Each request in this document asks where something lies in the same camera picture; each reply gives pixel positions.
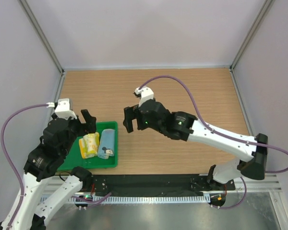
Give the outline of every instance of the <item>metal frame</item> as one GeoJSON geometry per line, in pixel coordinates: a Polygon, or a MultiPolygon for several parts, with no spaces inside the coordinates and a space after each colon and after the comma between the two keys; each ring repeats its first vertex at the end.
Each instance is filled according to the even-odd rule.
{"type": "Polygon", "coordinates": [[[236,54],[233,63],[230,66],[230,69],[233,70],[237,66],[237,63],[239,62],[241,56],[243,55],[245,49],[251,42],[252,38],[255,36],[258,28],[260,27],[261,23],[263,22],[264,18],[268,14],[269,10],[271,9],[273,3],[275,0],[265,0],[263,6],[259,10],[259,13],[257,14],[255,21],[253,22],[250,30],[248,31],[238,53],[236,54]]]}
{"type": "Polygon", "coordinates": [[[109,68],[66,68],[65,71],[90,71],[90,70],[129,70],[129,69],[210,69],[230,68],[230,65],[189,65],[189,66],[136,66],[136,67],[109,67],[109,68]]]}
{"type": "MultiPolygon", "coordinates": [[[[247,49],[248,45],[250,44],[251,40],[253,39],[253,37],[255,36],[257,30],[259,29],[261,23],[263,22],[265,16],[268,14],[269,10],[271,9],[273,3],[275,0],[265,0],[264,4],[262,5],[261,9],[259,10],[258,15],[256,16],[250,30],[248,31],[248,34],[246,35],[239,51],[237,52],[233,63],[230,66],[177,66],[177,67],[171,67],[171,69],[176,68],[176,69],[189,69],[189,68],[216,68],[216,67],[224,67],[224,68],[229,68],[231,77],[232,77],[232,81],[237,93],[237,97],[242,109],[242,113],[246,122],[246,126],[248,129],[248,132],[250,135],[254,135],[254,129],[252,127],[252,123],[251,120],[249,119],[248,113],[246,111],[244,102],[243,102],[243,98],[241,97],[240,94],[240,90],[239,90],[239,86],[236,82],[236,78],[235,78],[235,67],[237,66],[240,58],[242,57],[243,53],[245,52],[245,50],[247,49]]],[[[58,84],[58,88],[56,91],[56,95],[55,95],[55,101],[58,100],[62,87],[63,87],[63,83],[65,80],[65,70],[63,69],[63,67],[61,66],[59,60],[56,57],[55,52],[53,51],[49,41],[47,40],[45,34],[43,33],[36,17],[34,16],[32,10],[30,9],[30,6],[28,5],[26,0],[18,0],[19,4],[21,5],[21,7],[23,8],[25,14],[27,15],[29,21],[31,22],[34,30],[36,31],[37,35],[39,36],[41,42],[43,43],[43,45],[45,46],[45,49],[48,51],[50,58],[53,60],[54,64],[56,65],[58,71],[60,72],[60,81],[58,84]]],[[[169,67],[154,67],[155,69],[168,69],[169,67]]],[[[149,67],[140,67],[137,69],[151,69],[149,67]]],[[[281,226],[282,229],[288,229],[288,212],[286,209],[286,205],[284,205],[284,203],[286,203],[286,201],[283,198],[283,195],[281,193],[281,187],[279,185],[279,182],[277,180],[277,176],[274,174],[269,174],[267,175],[266,179],[263,181],[253,181],[250,180],[248,178],[245,178],[246,181],[246,185],[248,187],[248,192],[269,192],[273,205],[274,205],[274,209],[276,211],[276,215],[279,221],[279,224],[281,226]]],[[[242,193],[244,192],[243,189],[243,184],[240,181],[240,179],[236,179],[235,180],[235,184],[237,186],[236,191],[229,191],[229,192],[238,192],[238,193],[242,193]]],[[[58,180],[56,180],[56,178],[54,177],[53,183],[50,183],[50,185],[47,187],[46,189],[46,194],[49,194],[53,191],[53,189],[56,189],[58,186],[60,185],[60,182],[58,183],[58,180]]]]}
{"type": "Polygon", "coordinates": [[[59,60],[57,59],[57,56],[55,55],[53,49],[51,48],[51,45],[50,45],[49,41],[47,40],[42,28],[40,27],[36,17],[34,16],[29,4],[27,3],[26,0],[18,0],[18,2],[21,5],[22,9],[24,10],[26,16],[28,17],[31,25],[33,26],[34,30],[36,31],[41,42],[45,46],[45,49],[48,51],[52,61],[54,62],[54,64],[58,68],[60,74],[62,75],[64,70],[63,70],[59,60]]]}

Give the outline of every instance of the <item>white cable clip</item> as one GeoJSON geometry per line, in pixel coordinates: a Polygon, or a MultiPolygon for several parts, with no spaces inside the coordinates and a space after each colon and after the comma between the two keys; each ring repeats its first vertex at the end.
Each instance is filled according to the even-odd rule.
{"type": "Polygon", "coordinates": [[[47,108],[54,108],[55,107],[54,102],[48,102],[46,104],[48,105],[47,108]]]}

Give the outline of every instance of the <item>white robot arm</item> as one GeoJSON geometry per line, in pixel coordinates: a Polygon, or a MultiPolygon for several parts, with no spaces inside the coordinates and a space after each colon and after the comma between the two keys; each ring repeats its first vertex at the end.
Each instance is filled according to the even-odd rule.
{"type": "Polygon", "coordinates": [[[168,138],[201,142],[236,156],[236,159],[225,164],[211,166],[207,180],[212,188],[221,187],[242,175],[255,180],[264,179],[266,148],[234,141],[217,135],[214,131],[243,139],[246,143],[266,144],[266,135],[245,136],[206,123],[212,129],[208,130],[194,115],[185,112],[171,113],[160,102],[156,102],[154,92],[146,86],[140,90],[137,88],[134,94],[140,98],[139,104],[124,109],[123,124],[129,133],[133,131],[132,120],[136,119],[138,130],[152,128],[168,138]]]}
{"type": "Polygon", "coordinates": [[[57,103],[47,104],[48,108],[55,109],[53,119],[44,129],[40,144],[28,155],[23,174],[24,192],[19,191],[8,216],[0,223],[0,230],[46,229],[62,205],[76,192],[89,188],[93,182],[92,174],[88,170],[76,167],[58,190],[45,202],[38,204],[76,138],[96,132],[96,118],[87,110],[81,110],[85,119],[85,123],[81,123],[72,110],[70,99],[60,99],[57,103]]]}

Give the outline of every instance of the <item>wooden tabletop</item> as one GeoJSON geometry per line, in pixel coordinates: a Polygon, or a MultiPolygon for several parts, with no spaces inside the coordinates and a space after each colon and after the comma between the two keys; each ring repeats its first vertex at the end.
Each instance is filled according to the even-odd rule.
{"type": "MultiPolygon", "coordinates": [[[[61,98],[73,100],[74,111],[88,109],[97,121],[119,124],[119,163],[116,168],[91,170],[94,174],[207,173],[213,164],[234,158],[213,147],[171,140],[151,129],[127,133],[123,109],[139,103],[134,89],[157,75],[172,75],[190,89],[206,122],[247,135],[248,131],[228,69],[141,69],[69,71],[61,98]]],[[[158,79],[148,85],[169,111],[195,110],[185,90],[175,81],[158,79]]]]}

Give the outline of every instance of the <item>purple cable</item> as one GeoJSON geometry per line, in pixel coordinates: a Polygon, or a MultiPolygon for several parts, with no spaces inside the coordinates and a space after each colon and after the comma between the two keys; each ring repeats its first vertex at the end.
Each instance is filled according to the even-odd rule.
{"type": "Polygon", "coordinates": [[[24,199],[24,184],[23,184],[23,181],[22,181],[22,178],[20,176],[20,174],[18,173],[15,165],[13,164],[7,150],[6,150],[6,147],[5,147],[5,143],[4,143],[4,131],[5,131],[5,128],[7,126],[7,124],[9,123],[9,121],[15,117],[17,114],[25,111],[25,110],[28,110],[28,109],[33,109],[33,108],[38,108],[38,107],[47,107],[48,104],[37,104],[37,105],[32,105],[32,106],[28,106],[26,108],[23,108],[23,109],[20,109],[18,111],[16,111],[15,113],[13,113],[12,115],[9,116],[9,118],[4,122],[3,126],[2,126],[2,129],[1,129],[1,135],[0,135],[0,142],[1,142],[1,146],[2,146],[2,150],[3,150],[3,153],[5,155],[5,158],[7,159],[8,163],[10,164],[11,168],[13,169],[17,179],[18,179],[18,182],[19,182],[19,185],[20,185],[20,198],[19,198],[19,202],[18,202],[18,205],[8,223],[8,227],[7,229],[10,229],[10,227],[12,226],[12,223],[20,209],[20,206],[21,204],[23,203],[23,199],[24,199]]]}
{"type": "MultiPolygon", "coordinates": [[[[159,79],[159,78],[169,78],[169,79],[173,79],[173,80],[177,81],[180,85],[182,85],[183,88],[184,88],[184,89],[186,90],[186,92],[188,93],[188,95],[189,95],[189,97],[190,97],[190,99],[191,99],[191,101],[192,101],[192,104],[193,104],[193,106],[194,106],[194,109],[195,109],[195,111],[196,111],[196,113],[197,113],[197,116],[198,116],[198,118],[200,119],[201,123],[202,123],[208,130],[212,131],[212,128],[211,128],[209,125],[207,125],[206,122],[204,121],[204,119],[202,118],[201,113],[200,113],[200,111],[199,111],[199,109],[198,109],[198,107],[197,107],[197,105],[196,105],[195,99],[194,99],[194,97],[192,96],[192,93],[190,92],[190,90],[188,89],[188,87],[187,87],[181,80],[179,80],[178,78],[172,77],[172,76],[169,76],[169,75],[156,76],[156,77],[153,77],[153,78],[149,79],[149,80],[146,81],[144,84],[142,84],[142,85],[140,86],[139,90],[140,90],[141,88],[143,88],[145,85],[147,85],[148,83],[150,83],[151,81],[154,81],[154,80],[159,79]]],[[[224,138],[228,138],[228,139],[230,139],[230,140],[238,141],[238,142],[241,142],[241,143],[244,143],[244,144],[262,146],[262,147],[266,147],[266,148],[278,150],[278,151],[283,152],[284,154],[286,154],[286,155],[288,156],[288,151],[286,151],[286,150],[284,150],[284,149],[281,149],[281,148],[279,148],[279,147],[273,146],[273,145],[266,145],[266,144],[256,143],[256,142],[247,142],[247,141],[245,141],[245,140],[241,140],[241,139],[238,139],[238,138],[233,138],[233,137],[231,137],[231,136],[228,136],[228,135],[226,135],[226,134],[220,133],[220,132],[215,131],[215,130],[213,130],[213,132],[214,132],[215,134],[218,134],[218,135],[224,137],[224,138]]],[[[287,168],[284,168],[284,169],[282,169],[282,170],[278,170],[278,171],[265,171],[265,172],[266,172],[266,173],[283,173],[283,172],[286,172],[286,171],[288,171],[288,167],[287,167],[287,168]]],[[[244,195],[243,195],[241,201],[239,201],[237,204],[235,204],[235,205],[233,205],[233,206],[230,206],[230,207],[220,207],[220,209],[231,209],[231,208],[234,208],[234,207],[239,206],[239,205],[244,201],[244,199],[245,199],[245,197],[246,197],[247,188],[246,188],[246,183],[245,183],[245,181],[244,181],[244,179],[243,179],[242,177],[241,177],[241,180],[242,180],[242,182],[243,182],[243,184],[244,184],[244,195]]]]}
{"type": "Polygon", "coordinates": [[[88,200],[88,199],[85,199],[85,198],[82,198],[82,197],[77,197],[77,196],[72,196],[72,198],[75,198],[77,200],[81,200],[81,201],[84,201],[86,203],[89,203],[89,204],[93,204],[92,206],[90,207],[95,207],[97,205],[100,205],[102,202],[104,202],[106,199],[108,199],[108,197],[111,196],[111,193],[108,193],[107,195],[105,195],[103,198],[99,199],[99,200],[88,200]]]}
{"type": "Polygon", "coordinates": [[[242,199],[238,203],[236,203],[235,205],[232,205],[232,206],[229,206],[229,207],[219,207],[218,208],[215,205],[212,205],[212,207],[215,207],[215,208],[218,208],[218,209],[232,209],[232,208],[238,207],[240,204],[242,204],[242,202],[244,201],[244,199],[246,197],[246,183],[245,183],[245,181],[244,181],[244,179],[242,177],[240,177],[240,179],[242,180],[243,185],[244,185],[244,194],[243,194],[242,199]]]}

